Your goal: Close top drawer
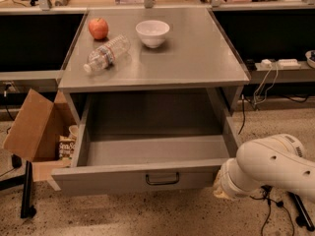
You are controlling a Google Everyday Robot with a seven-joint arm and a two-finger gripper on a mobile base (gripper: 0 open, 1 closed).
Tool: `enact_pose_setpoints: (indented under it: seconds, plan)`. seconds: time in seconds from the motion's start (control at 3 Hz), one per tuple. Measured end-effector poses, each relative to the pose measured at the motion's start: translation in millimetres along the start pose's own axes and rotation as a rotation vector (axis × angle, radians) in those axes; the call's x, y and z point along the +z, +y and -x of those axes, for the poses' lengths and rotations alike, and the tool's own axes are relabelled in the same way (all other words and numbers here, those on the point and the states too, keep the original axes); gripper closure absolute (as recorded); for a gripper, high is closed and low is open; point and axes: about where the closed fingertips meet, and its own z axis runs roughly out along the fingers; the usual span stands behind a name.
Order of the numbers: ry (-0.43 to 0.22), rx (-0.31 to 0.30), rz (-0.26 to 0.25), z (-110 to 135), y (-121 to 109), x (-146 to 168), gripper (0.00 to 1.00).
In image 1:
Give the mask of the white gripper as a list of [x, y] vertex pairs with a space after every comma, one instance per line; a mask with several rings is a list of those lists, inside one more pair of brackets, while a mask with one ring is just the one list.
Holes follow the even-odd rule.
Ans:
[[248, 183], [236, 159], [231, 158], [221, 166], [214, 182], [213, 194], [216, 198], [228, 200], [245, 198], [250, 194]]

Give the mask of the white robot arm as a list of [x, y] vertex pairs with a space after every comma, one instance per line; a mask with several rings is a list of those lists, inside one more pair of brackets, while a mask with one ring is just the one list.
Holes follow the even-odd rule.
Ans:
[[314, 203], [315, 162], [303, 158], [303, 153], [303, 144], [289, 134], [248, 141], [221, 166], [214, 195], [235, 200], [268, 185]]

